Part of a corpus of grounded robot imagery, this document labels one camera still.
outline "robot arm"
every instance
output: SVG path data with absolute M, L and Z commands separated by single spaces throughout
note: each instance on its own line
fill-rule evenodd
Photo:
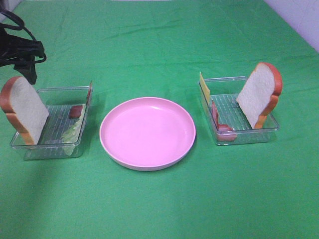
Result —
M 37 78 L 35 64 L 46 60 L 44 47 L 24 26 L 24 22 L 20 17 L 2 8 L 0 8 L 0 13 L 17 24 L 0 23 L 0 67 L 12 64 L 14 69 L 23 74 L 31 84 L 35 84 Z M 5 31 L 6 28 L 18 31 L 24 30 L 32 40 L 10 35 Z

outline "clear plastic container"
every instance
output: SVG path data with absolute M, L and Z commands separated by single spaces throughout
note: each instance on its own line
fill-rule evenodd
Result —
M 49 111 L 49 117 L 42 130 L 38 144 L 26 145 L 21 135 L 16 132 L 10 146 L 16 150 L 24 160 L 73 158 L 83 154 L 82 134 L 87 121 L 92 94 L 88 95 L 90 86 L 46 88 L 37 92 Z M 83 118 L 69 118 L 72 106 L 85 105 Z M 80 130 L 74 142 L 65 143 L 62 135 L 78 120 Z
M 273 140 L 279 125 L 270 113 L 261 129 L 252 129 L 241 111 L 236 98 L 243 88 L 247 77 L 202 78 L 199 81 L 202 105 L 210 130 L 217 145 L 234 145 L 261 143 Z M 213 117 L 212 102 L 214 101 L 219 117 L 219 124 L 227 124 L 232 130 L 220 130 Z

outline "toy bread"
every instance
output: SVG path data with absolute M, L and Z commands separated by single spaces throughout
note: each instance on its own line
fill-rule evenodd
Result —
M 267 62 L 257 64 L 236 101 L 252 128 L 262 128 L 283 89 L 278 69 Z
M 38 144 L 49 112 L 25 77 L 12 77 L 5 83 L 0 106 L 25 144 Z

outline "white wall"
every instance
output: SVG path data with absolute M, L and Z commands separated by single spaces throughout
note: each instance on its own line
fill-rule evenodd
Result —
M 0 7 L 13 11 L 15 7 L 23 0 L 0 0 Z M 0 22 L 5 19 L 5 16 L 0 14 Z
M 319 0 L 264 0 L 319 52 Z

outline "green tablecloth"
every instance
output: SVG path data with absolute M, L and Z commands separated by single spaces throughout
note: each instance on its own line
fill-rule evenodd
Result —
M 14 12 L 45 46 L 35 87 L 92 80 L 94 92 L 79 158 L 23 161 L 1 114 L 0 238 L 319 237 L 319 55 L 262 0 L 24 1 Z M 259 61 L 283 75 L 277 139 L 214 145 L 199 72 L 248 76 Z M 1 67 L 1 85 L 14 75 Z M 196 124 L 189 154 L 161 171 L 122 167 L 99 141 L 104 116 L 143 96 L 177 102 Z

